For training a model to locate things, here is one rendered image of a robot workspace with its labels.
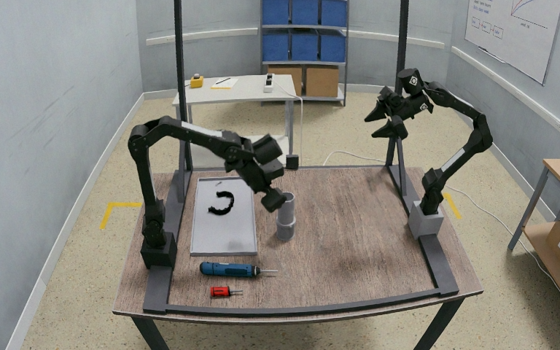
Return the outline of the red screwdriver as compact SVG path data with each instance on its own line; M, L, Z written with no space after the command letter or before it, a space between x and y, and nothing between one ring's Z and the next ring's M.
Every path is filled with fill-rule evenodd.
M211 296L230 296L230 293L241 292L241 290L232 290L230 287L211 287Z

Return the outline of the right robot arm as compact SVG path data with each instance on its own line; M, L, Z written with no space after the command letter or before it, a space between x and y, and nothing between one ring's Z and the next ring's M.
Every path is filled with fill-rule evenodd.
M167 241L163 229L166 208L163 199L159 200L156 196L149 163L149 147L165 136L207 149L224 161L226 174L235 171L243 180L255 176L257 164L260 164L259 167L264 172L262 177L268 187L271 185L270 181L284 175L283 165L277 160L283 154L269 134L252 144L250 139L240 137L234 132L209 131L169 116L135 125L128 138L127 147L136 164L145 203L141 233L146 239L147 249L164 249ZM246 151L242 150L241 146Z

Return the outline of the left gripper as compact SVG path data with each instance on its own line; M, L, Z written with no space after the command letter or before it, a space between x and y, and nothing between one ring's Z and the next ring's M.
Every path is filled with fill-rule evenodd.
M405 105L398 111L392 110L392 106L387 101L383 100L381 95L377 97L376 107L373 111L364 119L366 123L386 119L386 115L391 117L392 122L388 118L386 125L379 128L377 131L373 132L371 136L373 138L395 138L404 140L408 137L407 129L404 125L404 120L411 118L415 119L416 111L408 97L402 97L402 100L406 100ZM391 105L391 106L390 106ZM386 113L386 114L385 114ZM388 114L389 113L389 114ZM392 114L392 115L390 115ZM394 116L393 116L394 115ZM398 117L399 116L399 117ZM401 118L401 119L400 119ZM393 131L394 130L394 131ZM398 137L399 136L399 137Z

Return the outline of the black metal overhead frame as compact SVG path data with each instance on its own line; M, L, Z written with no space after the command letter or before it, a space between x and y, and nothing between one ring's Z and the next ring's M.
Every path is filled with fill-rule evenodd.
M405 68L405 54L408 32L408 8L409 0L400 0L400 28L397 52L397 71L394 92L402 95L403 86L398 78L398 73ZM182 0L174 0L174 25L175 25L175 42L176 42L176 69L179 91L179 108L182 122L188 123L187 120L187 104L184 83L184 57L183 57L183 40L182 40ZM399 137L399 136L398 136ZM402 196L407 196L405 181L405 164L403 157L403 144L399 139L389 138L388 150L386 154L385 166L388 170L392 166L394 158L395 145L397 144L397 156L400 173L400 192ZM190 144L179 142L179 203L184 203L184 159L186 160L187 171L193 173L193 161L191 155Z

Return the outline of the blue electric screwdriver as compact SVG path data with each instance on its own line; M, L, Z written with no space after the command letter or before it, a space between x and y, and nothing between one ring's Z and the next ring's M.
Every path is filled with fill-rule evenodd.
M250 264L232 264L232 263L218 263L218 262L202 262L200 264L200 271L206 275L217 276L247 276L258 275L262 272L278 272L272 270L262 270L257 266Z

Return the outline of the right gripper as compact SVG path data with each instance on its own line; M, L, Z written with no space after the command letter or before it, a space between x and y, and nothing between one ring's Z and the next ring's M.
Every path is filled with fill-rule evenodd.
M268 187L263 179L263 174L264 172L258 166L257 173L254 177L242 181L255 195L257 193L265 194L260 203L269 214L272 214L275 210L281 208L281 205L287 201L287 198L278 188L271 189L270 186Z

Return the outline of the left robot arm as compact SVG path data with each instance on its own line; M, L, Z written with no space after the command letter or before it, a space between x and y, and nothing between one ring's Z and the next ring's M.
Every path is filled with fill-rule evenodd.
M432 114L434 105L430 103L428 99L429 96L436 105L455 109L473 119L472 123L474 130L470 134L468 142L443 166L439 169L431 167L428 172L424 173L422 178L422 185L424 187L425 194L419 204L420 208L424 216L439 214L438 206L444 199L441 191L443 190L446 181L473 155L484 152L491 147L493 144L493 137L489 130L486 116L479 108L476 108L466 101L456 97L439 82L423 81L417 68L403 69L397 76L405 92L410 94L408 98L417 114L425 109ZM424 90L427 95L424 95L422 90ZM385 101L388 101L392 106L394 106L394 112L398 112L405 105L406 100L401 100L403 96L397 95L386 85L379 93Z

